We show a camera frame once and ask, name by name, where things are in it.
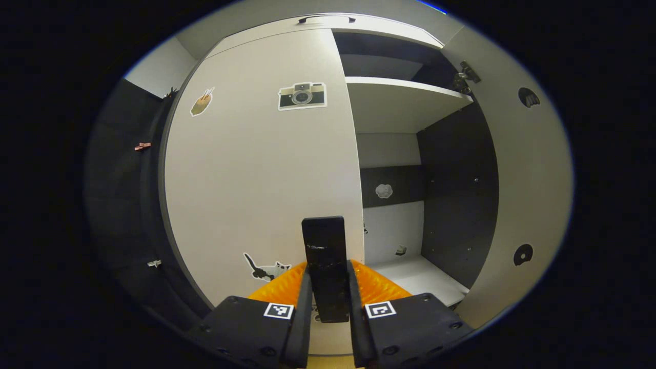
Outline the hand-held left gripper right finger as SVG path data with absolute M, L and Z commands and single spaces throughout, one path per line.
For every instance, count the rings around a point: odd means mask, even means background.
M 347 264 L 356 367 L 419 369 L 473 336 L 431 293 L 412 294 L 360 262 Z

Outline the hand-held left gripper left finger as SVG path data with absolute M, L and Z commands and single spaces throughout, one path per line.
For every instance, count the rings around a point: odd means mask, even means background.
M 248 298 L 227 297 L 188 336 L 244 369 L 305 369 L 312 297 L 310 274 L 302 262 Z

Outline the white cabinet door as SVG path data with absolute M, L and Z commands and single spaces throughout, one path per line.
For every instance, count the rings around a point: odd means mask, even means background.
M 364 261 L 351 100 L 329 29 L 251 40 L 203 60 L 169 126 L 174 243 L 210 308 L 265 285 L 252 266 L 305 261 L 302 220 L 342 216 Z
M 571 147 L 550 94 L 511 54 L 463 26 L 443 47 L 481 81 L 482 108 L 497 158 L 497 222 L 482 271 L 456 312 L 484 329 L 520 303 L 559 252 L 571 218 L 575 178 Z

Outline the white double-door shoe cabinet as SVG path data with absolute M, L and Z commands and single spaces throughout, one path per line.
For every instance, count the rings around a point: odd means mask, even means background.
M 400 79 L 454 91 L 456 69 L 442 49 L 386 36 L 331 31 L 345 77 Z M 415 134 L 356 133 L 364 221 L 360 263 L 421 255 L 469 290 L 473 287 L 494 234 L 499 183 L 489 127 L 478 101 L 471 98 L 468 107 Z M 164 206 L 163 162 L 176 107 L 162 143 Z M 176 246 L 167 208 L 164 214 Z M 176 250 L 190 276 L 177 246 Z M 252 266 L 252 275 L 266 285 L 295 266 L 279 262 Z M 191 276 L 190 280 L 199 291 Z

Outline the white cabinet shelf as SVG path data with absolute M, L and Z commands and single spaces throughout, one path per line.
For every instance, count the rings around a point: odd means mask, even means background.
M 415 134 L 473 103 L 468 94 L 400 79 L 346 77 L 358 134 Z
M 401 255 L 391 261 L 368 266 L 413 296 L 431 293 L 446 306 L 459 304 L 469 293 L 467 287 L 421 255 L 412 255 L 410 258 Z

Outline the metal door hinge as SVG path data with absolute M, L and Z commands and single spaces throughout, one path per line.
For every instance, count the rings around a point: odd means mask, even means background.
M 478 84 L 482 81 L 478 73 L 467 63 L 460 63 L 461 70 L 453 76 L 452 88 L 461 94 L 472 94 L 471 84 Z

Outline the white cabinet drawer front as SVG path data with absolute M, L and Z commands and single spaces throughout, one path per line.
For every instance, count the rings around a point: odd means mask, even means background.
M 356 19 L 353 24 L 298 24 L 298 19 L 306 16 L 319 14 L 340 14 L 351 16 Z M 261 24 L 246 30 L 238 31 L 223 37 L 212 49 L 210 49 L 203 60 L 215 56 L 220 52 L 227 51 L 239 45 L 253 42 L 266 37 L 289 33 L 293 31 L 330 29 L 338 32 L 363 33 L 391 37 L 394 39 L 408 40 L 434 49 L 443 49 L 445 44 L 431 35 L 428 31 L 401 23 L 394 19 L 380 18 L 364 14 L 351 13 L 318 13 L 293 18 L 280 19 L 271 23 Z

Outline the black backdrop cloth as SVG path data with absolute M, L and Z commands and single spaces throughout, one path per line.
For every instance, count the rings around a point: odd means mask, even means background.
M 146 311 L 187 332 L 210 308 L 183 273 L 162 215 L 159 159 L 173 100 L 117 82 L 89 138 L 84 201 L 103 266 Z M 134 151 L 140 142 L 152 147 Z M 147 266 L 156 259 L 158 268 Z

